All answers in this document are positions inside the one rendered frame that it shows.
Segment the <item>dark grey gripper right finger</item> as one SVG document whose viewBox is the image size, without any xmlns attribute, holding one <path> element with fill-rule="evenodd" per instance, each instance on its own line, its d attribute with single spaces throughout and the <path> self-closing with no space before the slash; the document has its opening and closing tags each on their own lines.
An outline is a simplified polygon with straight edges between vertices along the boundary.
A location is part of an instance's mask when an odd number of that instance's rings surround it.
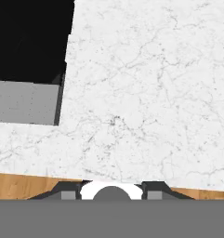
<svg viewBox="0 0 224 238">
<path fill-rule="evenodd" d="M 141 183 L 142 200 L 173 200 L 190 199 L 191 197 L 180 192 L 172 191 L 163 181 L 143 181 Z"/>
</svg>

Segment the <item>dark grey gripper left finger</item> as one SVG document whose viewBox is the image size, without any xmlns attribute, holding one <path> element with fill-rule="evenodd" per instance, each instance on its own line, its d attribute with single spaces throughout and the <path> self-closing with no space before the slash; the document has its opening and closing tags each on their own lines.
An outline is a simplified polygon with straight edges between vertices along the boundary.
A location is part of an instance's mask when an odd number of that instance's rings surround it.
<svg viewBox="0 0 224 238">
<path fill-rule="evenodd" d="M 32 197 L 32 200 L 81 200 L 81 183 L 74 181 L 60 181 L 48 192 L 43 192 Z"/>
</svg>

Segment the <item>dark sink basin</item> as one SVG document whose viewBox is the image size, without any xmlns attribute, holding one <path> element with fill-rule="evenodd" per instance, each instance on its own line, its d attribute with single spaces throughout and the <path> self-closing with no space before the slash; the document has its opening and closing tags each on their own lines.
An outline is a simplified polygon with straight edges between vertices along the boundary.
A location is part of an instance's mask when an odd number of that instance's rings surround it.
<svg viewBox="0 0 224 238">
<path fill-rule="evenodd" d="M 59 124 L 74 0 L 0 0 L 0 123 Z"/>
</svg>

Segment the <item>white round object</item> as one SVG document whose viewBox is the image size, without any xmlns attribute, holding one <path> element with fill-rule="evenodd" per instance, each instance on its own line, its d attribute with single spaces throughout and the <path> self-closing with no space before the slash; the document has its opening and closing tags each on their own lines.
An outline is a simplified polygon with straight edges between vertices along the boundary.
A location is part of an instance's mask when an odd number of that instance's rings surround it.
<svg viewBox="0 0 224 238">
<path fill-rule="evenodd" d="M 131 200 L 140 200 L 142 189 L 134 184 L 91 181 L 83 186 L 81 190 L 83 200 L 92 200 L 95 195 L 103 189 L 114 187 L 125 192 Z"/>
</svg>

